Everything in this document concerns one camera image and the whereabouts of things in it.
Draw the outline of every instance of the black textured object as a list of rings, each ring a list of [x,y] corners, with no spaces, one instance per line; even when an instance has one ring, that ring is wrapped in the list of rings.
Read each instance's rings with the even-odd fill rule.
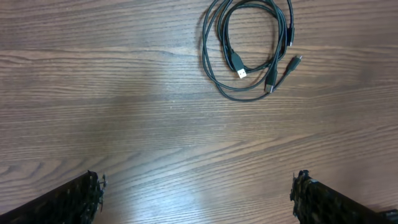
[[[0,216],[1,224],[91,224],[103,203],[105,175],[95,172],[58,187]]]
[[[290,200],[301,224],[396,223],[396,210],[376,213],[312,179],[307,170],[293,178]]]

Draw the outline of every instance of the cable connector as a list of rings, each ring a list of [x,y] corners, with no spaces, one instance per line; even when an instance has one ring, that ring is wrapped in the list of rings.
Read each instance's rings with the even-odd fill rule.
[[[276,67],[270,68],[266,79],[266,93],[272,93],[275,90],[277,76],[278,76],[278,71]]]
[[[232,66],[235,68],[236,72],[238,73],[239,78],[244,78],[247,76],[246,71],[244,70],[244,65],[241,57],[234,51],[232,51],[231,54],[231,63]]]
[[[303,58],[303,56],[298,55],[295,56],[294,58],[292,58],[292,60],[290,61],[290,63],[288,64],[287,68],[286,68],[286,72],[293,72],[297,66],[299,65],[299,63],[301,62],[301,59]]]
[[[289,47],[293,46],[294,41],[294,27],[289,27],[287,29],[287,44]]]
[[[244,77],[247,76],[246,71],[244,70],[244,68],[242,68],[242,69],[240,69],[238,71],[238,75],[239,75],[239,78],[244,78]]]

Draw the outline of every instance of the usb cable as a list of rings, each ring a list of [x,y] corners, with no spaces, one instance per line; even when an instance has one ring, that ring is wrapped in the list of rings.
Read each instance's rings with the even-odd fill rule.
[[[286,18],[282,10],[274,3],[273,0],[242,0],[238,3],[236,3],[230,10],[228,10],[229,6],[232,3],[232,0],[224,0],[216,9],[215,13],[211,17],[209,21],[209,16],[211,10],[215,7],[216,3],[219,0],[214,0],[213,3],[210,5],[209,9],[207,10],[206,16],[205,16],[205,21],[203,23],[203,51],[202,51],[202,62],[203,62],[203,68],[205,69],[205,72],[207,76],[215,83],[217,86],[218,90],[220,93],[225,96],[226,98],[233,100],[233,101],[240,101],[240,102],[251,102],[251,101],[256,101],[265,98],[268,96],[270,93],[274,92],[276,88],[285,80],[285,78],[295,70],[297,65],[301,62],[302,56],[296,56],[294,57],[289,65],[287,66],[282,78],[277,82],[277,66],[278,62],[282,60],[282,58],[286,54],[286,50],[288,46],[293,45],[294,41],[294,18],[293,18],[293,7],[292,7],[292,2],[291,0],[287,0],[287,4],[289,5],[289,12],[290,12],[290,25],[289,28],[287,27],[286,24]],[[251,2],[263,2],[264,4],[255,4]],[[249,7],[255,7],[259,9],[263,9],[270,13],[272,16],[274,16],[277,21],[278,21],[278,26],[279,26],[279,35],[278,35],[278,43],[276,47],[276,51],[274,53],[274,56],[268,61],[263,63],[262,65],[256,67],[256,68],[248,68],[243,64],[243,61],[241,57],[236,53],[232,46],[231,43],[229,42],[229,34],[228,34],[228,25],[229,25],[229,19],[231,18],[232,13],[237,10],[237,9],[243,9],[243,8],[249,8]],[[236,72],[240,78],[244,78],[247,76],[249,73],[253,72],[258,72],[260,70],[268,68],[268,71],[266,74],[255,84],[246,87],[246,88],[235,88],[232,86],[225,85],[221,82],[219,82],[215,74],[213,72],[213,69],[211,68],[211,63],[210,59],[208,56],[207,52],[207,38],[210,33],[210,29],[213,25],[213,23],[217,21],[217,34],[218,34],[218,39],[221,42],[221,45],[223,47],[223,54],[224,58],[226,60],[226,63],[228,64],[228,67]],[[256,98],[252,99],[239,99],[232,97],[228,95],[224,89],[227,90],[232,90],[232,91],[248,91],[252,90],[255,87],[259,86],[261,83],[264,83],[265,81],[265,93],[261,96],[258,96]]]

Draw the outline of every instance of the usb-a plug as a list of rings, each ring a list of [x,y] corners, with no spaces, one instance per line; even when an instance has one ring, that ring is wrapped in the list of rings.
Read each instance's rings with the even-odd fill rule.
[[[244,77],[247,76],[246,71],[244,70],[244,68],[242,68],[242,69],[240,69],[238,71],[238,75],[239,75],[239,78],[244,78]]]
[[[231,63],[238,73],[239,78],[244,78],[247,76],[241,57],[235,52],[232,52],[231,54]]]

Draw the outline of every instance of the cable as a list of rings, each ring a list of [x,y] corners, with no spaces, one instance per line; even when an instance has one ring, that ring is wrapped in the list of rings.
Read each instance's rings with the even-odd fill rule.
[[[296,56],[292,59],[292,61],[289,63],[289,65],[286,68],[285,73],[283,74],[282,78],[278,82],[276,82],[277,78],[277,64],[278,62],[285,56],[287,46],[289,43],[289,46],[293,45],[294,41],[294,18],[293,18],[293,8],[292,8],[292,3],[291,0],[287,0],[287,3],[289,5],[289,12],[290,12],[290,25],[289,28],[287,28],[286,24],[286,18],[282,10],[276,4],[274,3],[273,0],[242,0],[238,3],[236,3],[229,11],[228,8],[232,3],[232,0],[224,0],[220,6],[216,9],[214,12],[212,18],[209,20],[210,12],[216,5],[216,3],[219,0],[214,0],[213,3],[210,5],[208,8],[208,11],[205,16],[205,21],[203,22],[203,51],[202,51],[202,62],[203,62],[203,68],[205,69],[205,72],[207,76],[212,80],[215,85],[217,86],[218,90],[220,93],[225,96],[226,98],[233,100],[233,101],[240,101],[240,102],[251,102],[251,101],[256,101],[265,98],[268,96],[270,93],[276,90],[278,86],[284,81],[284,79],[289,75],[290,72],[292,72],[297,65],[301,61],[301,56]],[[262,2],[263,4],[253,4],[250,2]],[[279,26],[279,35],[278,35],[278,43],[276,47],[276,51],[274,53],[274,56],[267,62],[264,62],[262,65],[256,67],[256,68],[249,68],[246,67],[243,64],[243,61],[241,57],[233,50],[231,43],[229,41],[229,34],[228,34],[228,26],[229,26],[229,19],[231,18],[232,13],[237,10],[237,9],[243,9],[243,8],[259,8],[267,11],[270,13],[272,16],[274,16],[277,21],[278,21],[278,26]],[[234,71],[237,72],[240,78],[244,78],[247,73],[253,73],[253,72],[258,72],[260,70],[269,68],[266,74],[255,84],[246,87],[246,88],[235,88],[232,86],[225,85],[221,82],[219,82],[214,73],[213,69],[211,68],[211,63],[210,59],[208,56],[207,52],[207,38],[210,33],[210,29],[214,23],[214,21],[217,21],[217,34],[218,34],[218,40],[221,42],[221,45],[223,47],[223,55],[225,58],[226,63],[228,64],[228,67]],[[239,99],[235,98],[232,96],[229,96],[225,91],[224,88],[227,90],[232,90],[232,91],[248,91],[252,90],[255,87],[259,86],[261,83],[265,81],[266,83],[266,88],[265,88],[265,93],[262,96],[259,96],[257,98],[252,98],[252,99]]]

